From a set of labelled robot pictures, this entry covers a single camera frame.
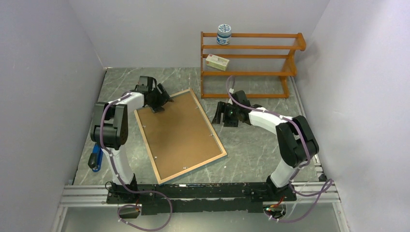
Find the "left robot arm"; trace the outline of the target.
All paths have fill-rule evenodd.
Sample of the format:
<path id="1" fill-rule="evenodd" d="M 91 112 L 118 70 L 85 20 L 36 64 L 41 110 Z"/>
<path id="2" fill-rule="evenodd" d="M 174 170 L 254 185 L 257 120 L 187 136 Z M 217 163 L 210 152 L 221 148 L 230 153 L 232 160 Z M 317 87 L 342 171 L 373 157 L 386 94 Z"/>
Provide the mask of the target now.
<path id="1" fill-rule="evenodd" d="M 129 134 L 128 115 L 149 107 L 153 113 L 164 111 L 163 106 L 173 99 L 154 77 L 140 76 L 134 89 L 118 99 L 94 105 L 90 138 L 107 157 L 112 172 L 111 190 L 119 193 L 126 203 L 138 197 L 138 187 L 126 150 L 122 148 Z"/>

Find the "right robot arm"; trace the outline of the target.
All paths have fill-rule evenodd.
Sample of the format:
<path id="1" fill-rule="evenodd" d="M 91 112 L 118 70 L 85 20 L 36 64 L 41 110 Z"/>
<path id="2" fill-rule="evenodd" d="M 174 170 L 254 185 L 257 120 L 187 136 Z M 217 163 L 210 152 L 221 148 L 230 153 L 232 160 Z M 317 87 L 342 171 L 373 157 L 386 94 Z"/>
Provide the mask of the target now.
<path id="1" fill-rule="evenodd" d="M 212 124 L 237 127 L 239 122 L 260 127 L 276 135 L 281 160 L 266 180 L 266 195 L 276 201 L 284 195 L 299 169 L 307 166 L 319 152 L 318 142 L 304 116 L 283 116 L 261 105 L 252 105 L 244 91 L 230 94 L 218 102 Z"/>

